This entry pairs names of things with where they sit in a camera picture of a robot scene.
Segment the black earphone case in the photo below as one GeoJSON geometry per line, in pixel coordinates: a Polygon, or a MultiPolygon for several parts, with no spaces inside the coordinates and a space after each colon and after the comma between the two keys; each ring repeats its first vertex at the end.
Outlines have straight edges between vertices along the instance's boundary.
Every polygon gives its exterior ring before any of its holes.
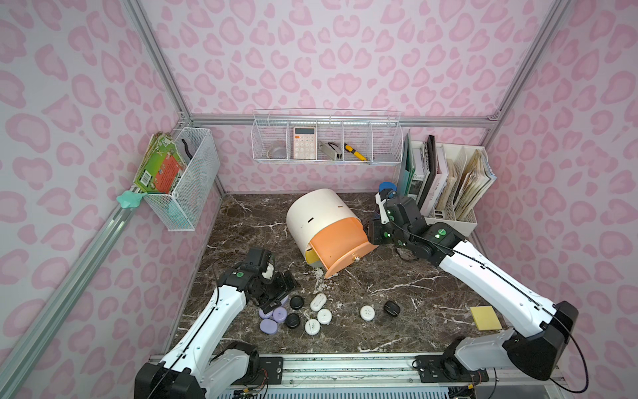
{"type": "Polygon", "coordinates": [[[289,329],[296,329],[301,325],[301,318],[298,314],[289,314],[284,323],[289,329]]]}
{"type": "Polygon", "coordinates": [[[304,298],[300,295],[294,295],[290,298],[289,305],[293,310],[301,309],[305,304],[304,298]]]}
{"type": "Polygon", "coordinates": [[[390,315],[390,316],[392,316],[394,318],[398,317],[400,315],[400,313],[401,313],[400,306],[396,302],[394,302],[392,300],[387,300],[384,303],[383,309],[384,309],[384,312],[386,314],[388,314],[388,315],[390,315]]]}

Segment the yellow drawer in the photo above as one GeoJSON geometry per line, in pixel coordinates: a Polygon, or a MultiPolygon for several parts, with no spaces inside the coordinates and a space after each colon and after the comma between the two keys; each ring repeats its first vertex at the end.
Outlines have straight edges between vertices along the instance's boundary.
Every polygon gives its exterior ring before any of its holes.
{"type": "Polygon", "coordinates": [[[321,262],[319,256],[313,248],[310,248],[305,252],[305,260],[306,263],[309,265],[314,265],[321,262]]]}

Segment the orange top drawer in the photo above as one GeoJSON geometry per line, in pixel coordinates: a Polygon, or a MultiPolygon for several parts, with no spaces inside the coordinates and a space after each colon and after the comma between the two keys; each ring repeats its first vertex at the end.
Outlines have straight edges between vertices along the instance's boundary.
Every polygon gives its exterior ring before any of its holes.
{"type": "Polygon", "coordinates": [[[377,248],[368,241],[362,223],[355,218],[343,219],[323,229],[311,240],[310,246],[321,260],[311,266],[324,268],[326,279],[377,248]]]}

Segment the white round drawer cabinet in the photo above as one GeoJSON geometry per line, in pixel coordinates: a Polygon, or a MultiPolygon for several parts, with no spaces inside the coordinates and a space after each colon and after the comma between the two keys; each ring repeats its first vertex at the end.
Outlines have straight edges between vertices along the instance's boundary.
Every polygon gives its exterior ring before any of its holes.
{"type": "Polygon", "coordinates": [[[287,212],[287,229],[304,259],[316,234],[343,219],[356,215],[331,189],[319,189],[297,199],[287,212]]]}

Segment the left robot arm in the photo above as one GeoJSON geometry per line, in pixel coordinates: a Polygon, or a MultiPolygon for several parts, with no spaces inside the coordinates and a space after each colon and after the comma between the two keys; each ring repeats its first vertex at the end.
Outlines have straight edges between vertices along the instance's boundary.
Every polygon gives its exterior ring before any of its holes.
{"type": "Polygon", "coordinates": [[[264,313],[280,307],[298,286],[289,271],[275,269],[272,252],[252,248],[224,271],[204,311],[158,363],[136,374],[136,398],[217,398],[236,386],[235,398],[264,398],[281,368],[264,366],[257,348],[233,341],[215,352],[231,323],[249,303],[264,313]]]}

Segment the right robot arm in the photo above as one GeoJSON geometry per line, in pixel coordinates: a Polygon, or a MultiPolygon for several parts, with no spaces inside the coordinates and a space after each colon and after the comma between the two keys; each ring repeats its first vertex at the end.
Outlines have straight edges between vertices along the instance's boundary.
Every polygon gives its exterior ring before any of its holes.
{"type": "Polygon", "coordinates": [[[428,223],[415,201],[385,189],[375,195],[378,214],[365,231],[372,244],[393,244],[455,276],[497,309],[510,323],[503,332],[455,339],[440,359],[454,377],[463,371],[516,368],[549,381],[558,360],[575,343],[579,312],[568,301],[554,303],[534,292],[483,256],[445,222],[428,223]]]}

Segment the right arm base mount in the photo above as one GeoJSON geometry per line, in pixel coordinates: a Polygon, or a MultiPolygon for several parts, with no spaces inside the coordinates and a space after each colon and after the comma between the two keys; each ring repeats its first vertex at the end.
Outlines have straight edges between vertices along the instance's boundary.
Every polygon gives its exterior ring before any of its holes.
{"type": "Polygon", "coordinates": [[[484,369],[469,371],[452,357],[444,355],[417,356],[411,364],[417,370],[422,383],[472,383],[489,382],[484,369]]]}

